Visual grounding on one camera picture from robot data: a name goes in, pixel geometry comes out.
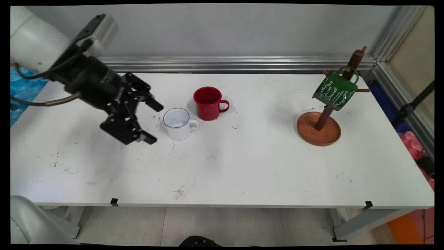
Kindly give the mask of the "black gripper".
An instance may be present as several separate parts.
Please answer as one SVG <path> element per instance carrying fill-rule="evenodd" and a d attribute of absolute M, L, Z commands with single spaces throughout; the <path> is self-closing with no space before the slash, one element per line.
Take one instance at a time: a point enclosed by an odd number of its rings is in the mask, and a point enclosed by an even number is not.
<path fill-rule="evenodd" d="M 71 94 L 51 101 L 52 106 L 81 99 L 107 112 L 108 117 L 100 128 L 122 144 L 157 142 L 155 136 L 141 128 L 136 116 L 138 102 L 129 102 L 129 97 L 144 102 L 156 112 L 164 106 L 152 95 L 151 86 L 135 74 L 128 72 L 121 77 L 93 56 L 64 52 L 51 67 L 51 80 L 62 83 Z"/>

